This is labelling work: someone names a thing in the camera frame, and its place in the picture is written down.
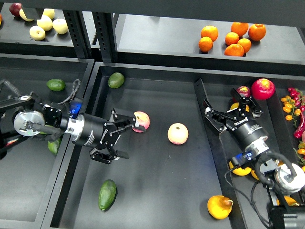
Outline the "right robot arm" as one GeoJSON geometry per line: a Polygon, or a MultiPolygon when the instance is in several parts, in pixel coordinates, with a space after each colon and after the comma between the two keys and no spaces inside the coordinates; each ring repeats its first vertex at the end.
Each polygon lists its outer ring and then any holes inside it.
{"type": "Polygon", "coordinates": [[[256,121],[263,114],[257,101],[252,96],[241,96],[235,89],[231,90],[231,95],[238,106],[227,112],[215,110],[206,98],[202,102],[204,120],[210,128],[217,135],[228,131],[241,149],[241,153],[229,159],[232,167],[228,172],[249,167],[267,189],[271,201],[268,219],[258,215],[266,228],[303,229],[305,205],[289,204],[286,200],[287,196],[304,191],[303,170],[266,144],[268,134],[256,121]]]}

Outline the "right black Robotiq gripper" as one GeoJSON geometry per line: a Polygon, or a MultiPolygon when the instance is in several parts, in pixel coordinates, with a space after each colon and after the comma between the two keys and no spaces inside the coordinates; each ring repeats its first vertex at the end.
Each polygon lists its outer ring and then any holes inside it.
{"type": "Polygon", "coordinates": [[[231,95],[238,106],[231,109],[230,114],[213,109],[208,100],[204,99],[204,117],[211,130],[220,135],[227,130],[228,121],[229,132],[240,148],[248,148],[256,140],[266,141],[268,133],[255,119],[264,113],[258,102],[252,96],[241,96],[234,88],[231,95]]]}

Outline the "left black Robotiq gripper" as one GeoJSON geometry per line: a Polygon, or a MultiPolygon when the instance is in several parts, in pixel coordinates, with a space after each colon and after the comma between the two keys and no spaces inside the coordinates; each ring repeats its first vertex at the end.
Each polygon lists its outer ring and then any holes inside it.
{"type": "MultiPolygon", "coordinates": [[[[128,130],[136,129],[145,132],[145,127],[140,125],[132,111],[113,108],[109,120],[90,114],[80,114],[75,119],[74,132],[71,134],[72,142],[79,146],[96,147],[104,133],[104,128],[109,135],[122,134],[128,130]]],[[[110,164],[120,158],[129,159],[127,152],[115,150],[113,146],[105,149],[92,149],[90,157],[94,161],[110,164]]]]}

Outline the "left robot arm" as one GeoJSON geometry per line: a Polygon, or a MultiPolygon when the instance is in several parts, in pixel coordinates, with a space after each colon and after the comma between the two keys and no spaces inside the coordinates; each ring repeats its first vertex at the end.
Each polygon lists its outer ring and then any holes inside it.
{"type": "Polygon", "coordinates": [[[69,114],[68,104],[81,85],[79,79],[74,80],[69,97],[59,104],[44,103],[34,92],[22,95],[8,80],[1,80],[0,84],[15,94],[15,97],[0,103],[1,117],[9,110],[14,112],[13,130],[0,134],[1,157],[27,139],[55,142],[63,134],[70,134],[75,145],[90,148],[92,160],[110,164],[119,158],[129,158],[126,152],[114,149],[122,133],[129,129],[146,130],[134,113],[124,110],[112,109],[108,120],[86,113],[75,117],[69,114]]]}

